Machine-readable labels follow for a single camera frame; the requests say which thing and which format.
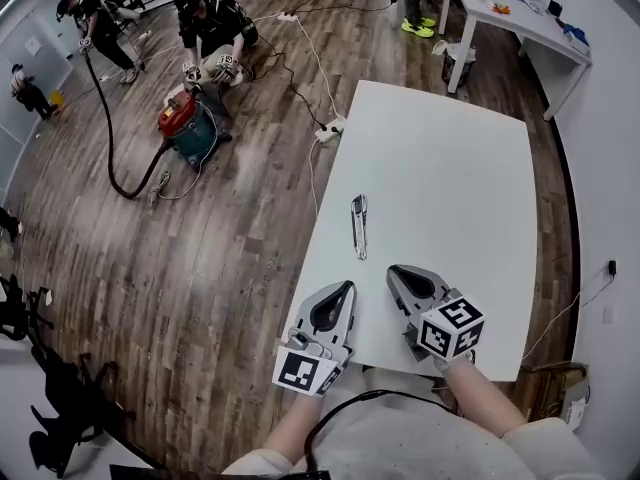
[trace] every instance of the shop vacuum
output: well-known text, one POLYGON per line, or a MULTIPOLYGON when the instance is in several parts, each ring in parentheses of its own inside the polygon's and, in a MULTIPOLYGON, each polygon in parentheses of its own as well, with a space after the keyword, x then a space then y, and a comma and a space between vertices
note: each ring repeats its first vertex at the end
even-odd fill
MULTIPOLYGON (((107 126, 109 130, 109 181, 121 196, 127 199, 136 198, 149 182, 149 178, 156 168, 160 157, 169 149, 176 150, 178 154, 195 169, 199 176, 203 164, 212 158, 220 144, 231 140, 231 136, 228 133, 232 124, 231 116, 222 103, 217 86, 214 84, 191 84, 192 87, 170 98, 167 106, 160 113, 158 117, 158 128, 163 136, 162 144, 149 164, 140 184, 135 190, 131 192, 126 191, 118 184, 114 175, 114 141, 111 113, 109 112, 107 101, 93 70, 93 66, 91 65, 89 53, 85 51, 83 55, 93 83, 98 89, 100 100, 102 101, 102 106, 107 116, 107 126)), ((169 179, 169 173, 163 173, 162 178, 164 178, 164 180, 161 180, 159 187, 154 190, 161 190, 169 179)))

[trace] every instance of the wall outlet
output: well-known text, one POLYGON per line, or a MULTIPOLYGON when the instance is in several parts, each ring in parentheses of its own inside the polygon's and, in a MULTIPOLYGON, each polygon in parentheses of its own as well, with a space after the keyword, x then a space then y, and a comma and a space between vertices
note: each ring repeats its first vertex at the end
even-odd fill
POLYGON ((278 15, 277 19, 280 21, 298 21, 298 17, 295 14, 285 14, 283 12, 278 15))
POLYGON ((615 320, 615 308, 613 306, 605 306, 602 310, 602 323, 612 324, 615 320))
POLYGON ((346 125, 346 119, 342 119, 340 117, 334 119, 327 125, 326 131, 323 131, 322 129, 316 130, 316 138, 318 139, 318 142, 320 144, 324 144, 326 142, 329 142, 334 137, 338 137, 342 134, 346 125))

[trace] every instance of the white desk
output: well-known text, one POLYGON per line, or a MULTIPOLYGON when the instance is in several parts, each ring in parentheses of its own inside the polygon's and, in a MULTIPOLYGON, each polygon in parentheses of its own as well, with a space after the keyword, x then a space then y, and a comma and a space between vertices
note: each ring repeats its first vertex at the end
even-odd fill
POLYGON ((477 364, 515 380, 536 273, 536 200, 526 125, 451 98, 360 81, 322 200, 287 324, 331 283, 356 284, 349 336, 357 363, 437 375, 418 363, 387 267, 437 272, 486 314, 477 364), (423 116, 429 115, 425 126, 423 116), (351 200, 368 197, 368 257, 356 258, 351 200))
MULTIPOLYGON (((560 110, 560 107, 562 107, 575 86, 578 85, 582 75, 591 65, 591 58, 581 54, 568 43, 562 33, 562 29, 558 26, 553 16, 540 16, 532 11, 524 2, 520 2, 518 0, 495 0, 498 3, 507 4, 511 9, 511 14, 498 14, 488 7, 485 0, 461 1, 467 11, 467 21, 460 41, 460 51, 457 56, 458 60, 453 68, 451 81, 449 82, 449 92, 455 92, 458 87, 458 81, 460 80, 460 74, 462 73, 462 68, 464 66, 463 60, 467 57, 467 51, 471 45, 471 38, 473 37, 476 23, 478 21, 489 23, 490 25, 510 30, 511 32, 524 36, 525 38, 541 43, 576 62, 576 67, 571 73, 571 77, 567 82, 565 90, 556 98, 555 101, 551 102, 549 108, 544 113, 544 119, 546 121, 551 119, 556 112, 560 110)), ((444 34, 447 25, 449 2, 450 0, 443 0, 442 2, 440 28, 438 29, 440 34, 444 34)), ((524 53, 525 43, 523 42, 519 55, 522 56, 524 53)))

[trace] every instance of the vacuum hose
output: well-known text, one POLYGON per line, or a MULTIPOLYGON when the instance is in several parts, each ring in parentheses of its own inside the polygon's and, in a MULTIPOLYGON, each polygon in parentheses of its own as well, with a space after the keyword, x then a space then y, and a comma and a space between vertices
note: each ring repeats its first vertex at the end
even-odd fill
POLYGON ((118 182, 116 181, 116 177, 115 177, 115 175, 113 173, 113 150, 114 150, 114 146, 113 146, 113 126, 111 124, 111 113, 109 112, 109 107, 107 105, 107 100, 104 97, 104 93, 102 92, 102 88, 100 87, 100 82, 98 82, 98 79, 96 78, 96 74, 93 71, 93 66, 91 65, 91 60, 89 59, 89 52, 85 51, 83 53, 83 55, 84 55, 84 60, 87 62, 87 67, 89 68, 89 73, 91 73, 91 78, 93 79, 93 83, 96 85, 96 89, 98 89, 98 94, 100 94, 100 99, 102 100, 102 106, 104 107, 104 112, 107 115, 107 125, 109 127, 109 169, 108 169, 109 170, 109 181, 111 182, 111 185, 113 186, 113 188, 116 189, 118 194, 120 194, 123 197, 126 197, 127 199, 134 199, 135 197, 137 197, 140 194, 140 192, 142 192, 142 189, 149 182, 149 178, 151 177, 151 174, 153 173, 153 170, 156 168, 156 165, 158 164, 158 161, 160 160, 160 157, 168 149, 171 149, 171 147, 173 147, 173 141, 171 141, 169 139, 164 139, 164 141, 162 142, 162 145, 160 146, 160 149, 158 149, 158 152, 153 157, 153 160, 151 161, 151 164, 149 165, 149 168, 147 169, 147 172, 144 174, 144 177, 142 178, 142 181, 140 182, 138 187, 133 192, 127 192, 120 185, 118 185, 118 182))

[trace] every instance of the wooden floor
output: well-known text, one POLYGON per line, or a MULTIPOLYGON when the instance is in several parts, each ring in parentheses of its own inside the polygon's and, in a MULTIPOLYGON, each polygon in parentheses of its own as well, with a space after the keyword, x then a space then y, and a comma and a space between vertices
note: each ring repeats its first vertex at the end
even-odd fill
MULTIPOLYGON (((304 0, 239 0, 256 18, 304 0)), ((429 13, 437 15, 441 0, 429 13)), ((317 0, 377 8, 389 0, 317 0)), ((381 12, 337 9, 300 14, 329 76, 339 112, 347 114, 360 79, 445 94, 439 39, 402 32, 402 0, 381 12)), ((257 22, 260 34, 295 71, 298 90, 318 119, 333 118, 309 43, 295 23, 257 22)), ((452 6, 447 36, 462 34, 452 6)), ((172 8, 145 18, 154 35, 147 55, 179 45, 172 8)), ((534 81, 512 37, 479 24, 478 60, 458 98, 526 122, 538 201, 538 263, 529 344, 570 301, 569 212, 558 153, 534 81)), ((251 53, 258 74, 271 65, 260 41, 251 53)), ((110 66, 92 54, 99 74, 110 66)), ((117 178, 138 183, 160 139, 156 118, 168 89, 181 79, 180 48, 148 62, 132 87, 104 84, 114 119, 117 178)), ((77 62, 66 87, 72 100, 91 88, 77 62)), ((95 91, 46 125, 27 148, 8 197, 26 232, 15 269, 28 287, 53 289, 47 341, 66 360, 91 352, 115 360, 115 395, 138 419, 128 439, 161 463, 198 473, 220 471, 260 443, 277 418, 282 394, 271 383, 273 352, 284 324, 314 224, 307 155, 314 123, 278 66, 232 90, 234 140, 208 164, 195 189, 155 210, 120 197, 107 177, 107 134, 95 91)), ((429 112, 425 109, 425 130, 429 112)), ((312 161, 321 199, 337 144, 318 147, 312 161)), ((165 192, 193 180, 175 154, 156 175, 173 173, 165 192)), ((561 359, 566 322, 554 328, 530 364, 561 359)))

